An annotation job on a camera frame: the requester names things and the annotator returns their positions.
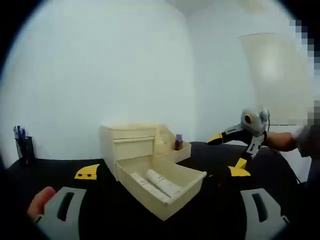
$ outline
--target gray sleeve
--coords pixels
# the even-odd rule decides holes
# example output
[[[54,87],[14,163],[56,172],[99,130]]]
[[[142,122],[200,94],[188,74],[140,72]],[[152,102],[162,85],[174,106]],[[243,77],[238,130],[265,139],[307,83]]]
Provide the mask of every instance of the gray sleeve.
[[[320,144],[319,133],[319,126],[306,125],[291,134],[296,141],[301,157],[317,157],[320,155],[320,150],[317,148]]]

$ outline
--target pen holder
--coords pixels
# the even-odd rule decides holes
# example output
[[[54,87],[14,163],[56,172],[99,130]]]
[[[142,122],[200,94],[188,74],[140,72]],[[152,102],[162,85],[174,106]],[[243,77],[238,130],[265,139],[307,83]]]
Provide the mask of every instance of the pen holder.
[[[32,137],[27,136],[25,139],[15,139],[16,149],[19,159],[22,159],[21,163],[24,165],[32,165],[35,163],[34,145],[32,143]]]

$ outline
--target white tube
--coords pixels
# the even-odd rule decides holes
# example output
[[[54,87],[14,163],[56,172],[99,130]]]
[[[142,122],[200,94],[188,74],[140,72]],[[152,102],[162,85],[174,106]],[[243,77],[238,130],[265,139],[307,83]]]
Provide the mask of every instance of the white tube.
[[[134,172],[131,174],[131,177],[137,181],[138,184],[140,184],[145,190],[147,190],[149,193],[151,193],[153,196],[155,196],[160,201],[167,203],[170,197],[165,195],[162,191],[160,191],[155,186],[151,185],[147,180],[145,180],[142,176],[140,176],[138,173]]]
[[[162,175],[158,174],[152,169],[146,171],[146,177],[159,189],[161,189],[168,196],[173,197],[175,194],[181,191],[181,187],[175,185],[173,182],[167,180]]]

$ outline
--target table surface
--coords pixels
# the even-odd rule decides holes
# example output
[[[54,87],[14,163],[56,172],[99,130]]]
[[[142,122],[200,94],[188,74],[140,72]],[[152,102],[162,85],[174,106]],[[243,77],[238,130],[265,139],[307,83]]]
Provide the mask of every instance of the table surface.
[[[8,169],[8,175],[25,210],[35,194],[46,186],[52,186],[56,191],[62,187],[87,189],[79,216],[81,239],[92,239],[108,232],[122,236],[149,232],[164,236],[197,234],[244,239],[247,222],[240,190],[264,188],[280,204],[281,214],[289,219],[295,217],[294,209],[300,194],[295,174],[287,161],[267,147],[261,148],[247,165],[251,180],[239,180],[237,185],[228,187],[210,177],[217,173],[223,175],[227,166],[234,166],[244,149],[238,145],[208,146],[193,142],[191,158],[179,165],[206,171],[207,177],[200,192],[164,222],[114,179],[103,159],[37,159],[30,167],[17,161]],[[97,181],[74,179],[79,169],[93,164],[100,164]]]

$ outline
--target purple bottle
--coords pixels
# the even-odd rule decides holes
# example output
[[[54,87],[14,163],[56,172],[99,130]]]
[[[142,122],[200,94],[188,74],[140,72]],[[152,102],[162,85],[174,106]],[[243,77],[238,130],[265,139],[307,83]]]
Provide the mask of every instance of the purple bottle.
[[[183,148],[182,134],[175,135],[174,150],[179,151]]]

